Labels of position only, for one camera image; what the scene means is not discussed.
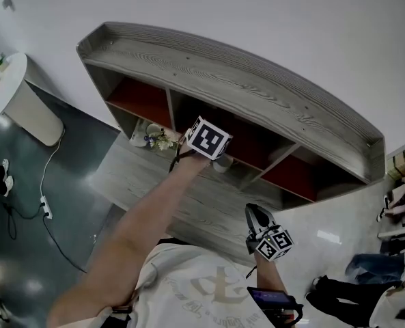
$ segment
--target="dark green floor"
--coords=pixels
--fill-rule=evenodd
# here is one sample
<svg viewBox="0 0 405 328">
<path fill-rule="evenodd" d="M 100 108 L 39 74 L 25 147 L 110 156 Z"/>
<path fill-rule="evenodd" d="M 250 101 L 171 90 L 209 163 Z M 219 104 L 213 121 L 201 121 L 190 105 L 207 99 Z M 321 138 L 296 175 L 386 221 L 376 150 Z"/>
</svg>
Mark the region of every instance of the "dark green floor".
<svg viewBox="0 0 405 328">
<path fill-rule="evenodd" d="M 43 192 L 54 215 L 49 225 L 61 248 L 84 267 L 111 207 L 89 187 L 88 180 L 117 131 L 33 89 L 66 127 L 61 148 L 44 179 Z M 9 118 L 0 118 L 0 162 L 10 160 L 10 174 L 14 177 L 8 202 L 24 215 L 38 209 L 44 164 L 54 149 L 41 144 Z M 8 235 L 8 215 L 0 206 L 0 297 L 12 319 L 1 327 L 43 328 L 55 297 L 73 285 L 80 273 L 58 253 L 41 217 L 31 221 L 17 215 L 14 218 L 15 241 Z"/>
</svg>

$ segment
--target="white sneaker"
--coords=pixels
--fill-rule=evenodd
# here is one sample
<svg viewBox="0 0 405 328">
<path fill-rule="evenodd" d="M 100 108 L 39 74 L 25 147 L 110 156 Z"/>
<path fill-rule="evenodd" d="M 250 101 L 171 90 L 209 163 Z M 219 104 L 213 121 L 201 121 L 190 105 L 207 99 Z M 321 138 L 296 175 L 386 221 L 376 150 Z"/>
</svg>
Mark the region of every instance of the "white sneaker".
<svg viewBox="0 0 405 328">
<path fill-rule="evenodd" d="M 10 162 L 7 159 L 2 160 L 2 166 L 5 170 L 5 176 L 3 177 L 3 181 L 5 182 L 6 178 L 8 177 L 8 169 L 10 168 Z"/>
<path fill-rule="evenodd" d="M 6 193 L 3 196 L 7 197 L 8 193 L 12 190 L 12 187 L 14 187 L 14 179 L 12 178 L 12 176 L 8 176 L 6 178 L 5 185 L 6 185 Z"/>
</svg>

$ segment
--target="wooden shelf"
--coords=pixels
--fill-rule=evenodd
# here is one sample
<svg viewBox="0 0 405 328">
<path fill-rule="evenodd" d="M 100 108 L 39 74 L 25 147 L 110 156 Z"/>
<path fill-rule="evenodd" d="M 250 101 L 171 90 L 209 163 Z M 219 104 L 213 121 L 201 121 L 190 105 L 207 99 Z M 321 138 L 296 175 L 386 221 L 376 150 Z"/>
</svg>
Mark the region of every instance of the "wooden shelf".
<svg viewBox="0 0 405 328">
<path fill-rule="evenodd" d="M 317 200 L 318 191 L 313 166 L 294 156 L 286 157 L 265 173 L 262 179 L 311 202 Z"/>
<path fill-rule="evenodd" d="M 163 89 L 125 77 L 106 102 L 165 128 L 172 128 L 166 91 Z"/>
<path fill-rule="evenodd" d="M 198 116 L 234 136 L 227 147 L 228 155 L 260 171 L 269 166 L 269 154 L 280 138 L 276 133 L 191 97 L 182 102 L 180 110 L 175 115 L 176 130 L 185 133 Z"/>
</svg>

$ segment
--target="wall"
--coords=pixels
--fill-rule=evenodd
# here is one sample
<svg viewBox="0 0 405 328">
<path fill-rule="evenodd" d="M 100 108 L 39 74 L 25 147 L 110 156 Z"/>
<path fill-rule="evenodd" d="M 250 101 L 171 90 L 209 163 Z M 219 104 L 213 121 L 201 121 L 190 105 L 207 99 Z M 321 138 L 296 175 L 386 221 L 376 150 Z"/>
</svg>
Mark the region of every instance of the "wall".
<svg viewBox="0 0 405 328">
<path fill-rule="evenodd" d="M 0 0 L 0 52 L 28 54 L 65 101 L 107 122 L 75 53 L 104 21 L 179 29 L 277 62 L 405 144 L 405 0 Z"/>
</svg>

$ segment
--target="blue jeans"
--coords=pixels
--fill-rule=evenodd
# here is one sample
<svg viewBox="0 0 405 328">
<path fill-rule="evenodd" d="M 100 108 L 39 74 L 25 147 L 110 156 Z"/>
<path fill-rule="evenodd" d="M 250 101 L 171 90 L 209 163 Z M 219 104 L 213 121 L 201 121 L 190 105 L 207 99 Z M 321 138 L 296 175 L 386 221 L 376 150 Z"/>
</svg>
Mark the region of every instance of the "blue jeans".
<svg viewBox="0 0 405 328">
<path fill-rule="evenodd" d="M 346 267 L 346 275 L 355 269 L 367 271 L 356 276 L 359 284 L 384 284 L 399 281 L 404 272 L 404 254 L 357 254 Z"/>
</svg>

